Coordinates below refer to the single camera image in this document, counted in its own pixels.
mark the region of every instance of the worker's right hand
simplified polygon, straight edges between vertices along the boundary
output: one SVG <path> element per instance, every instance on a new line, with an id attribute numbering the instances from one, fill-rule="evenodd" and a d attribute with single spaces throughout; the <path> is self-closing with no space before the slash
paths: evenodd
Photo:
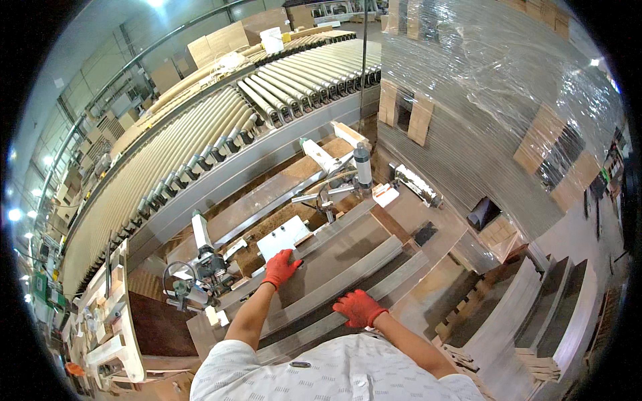
<path id="1" fill-rule="evenodd" d="M 344 314 L 349 320 L 345 325 L 353 328 L 373 327 L 374 319 L 388 309 L 382 308 L 364 290 L 347 293 L 332 305 L 332 310 Z"/>
<path id="2" fill-rule="evenodd" d="M 294 274 L 297 267 L 303 263 L 303 260 L 300 259 L 288 263 L 291 255 L 291 249 L 284 249 L 268 260 L 268 264 L 265 266 L 265 278 L 262 282 L 271 283 L 278 291 L 279 286 L 285 283 Z"/>

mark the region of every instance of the white bucket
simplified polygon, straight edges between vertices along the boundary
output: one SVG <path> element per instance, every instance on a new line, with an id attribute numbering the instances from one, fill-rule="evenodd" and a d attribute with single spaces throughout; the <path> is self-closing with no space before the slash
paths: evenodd
<path id="1" fill-rule="evenodd" d="M 269 30 L 259 33 L 261 43 L 265 47 L 265 53 L 273 54 L 283 50 L 283 38 L 281 37 L 281 28 L 270 28 Z"/>

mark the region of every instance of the metal frame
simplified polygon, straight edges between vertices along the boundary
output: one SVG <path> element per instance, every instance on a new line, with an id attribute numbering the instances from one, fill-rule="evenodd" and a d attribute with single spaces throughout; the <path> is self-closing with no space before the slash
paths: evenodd
<path id="1" fill-rule="evenodd" d="M 378 108 L 379 87 L 363 92 L 364 114 Z M 284 162 L 300 151 L 303 136 L 319 141 L 334 132 L 330 121 L 353 124 L 360 119 L 360 94 L 355 93 L 333 101 L 292 123 L 272 130 L 258 138 L 251 146 L 231 155 L 203 173 L 195 182 L 180 191 L 163 208 L 152 215 L 130 238 L 129 266 L 135 268 L 158 247 L 169 241 L 189 224 L 194 209 L 208 210 L 238 189 L 250 183 L 265 171 Z"/>

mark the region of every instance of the ceiling light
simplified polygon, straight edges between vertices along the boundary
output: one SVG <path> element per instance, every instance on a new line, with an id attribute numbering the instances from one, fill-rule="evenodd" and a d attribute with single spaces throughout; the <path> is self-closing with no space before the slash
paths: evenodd
<path id="1" fill-rule="evenodd" d="M 20 209 L 11 209 L 9 210 L 9 220 L 18 221 L 22 218 L 22 212 Z"/>

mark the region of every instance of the roller conveyor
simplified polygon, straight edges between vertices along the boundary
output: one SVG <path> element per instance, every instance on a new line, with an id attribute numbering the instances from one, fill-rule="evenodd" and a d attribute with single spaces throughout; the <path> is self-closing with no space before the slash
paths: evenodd
<path id="1" fill-rule="evenodd" d="M 87 207 L 66 250 L 65 259 L 77 264 L 71 268 L 100 266 L 110 231 L 115 248 L 203 172 L 253 142 L 255 124 L 293 124 L 358 90 L 362 46 L 361 40 L 344 40 L 287 56 L 238 80 L 236 90 L 225 87 L 184 110 L 142 145 Z M 379 60 L 380 50 L 369 43 L 369 76 L 380 71 Z"/>

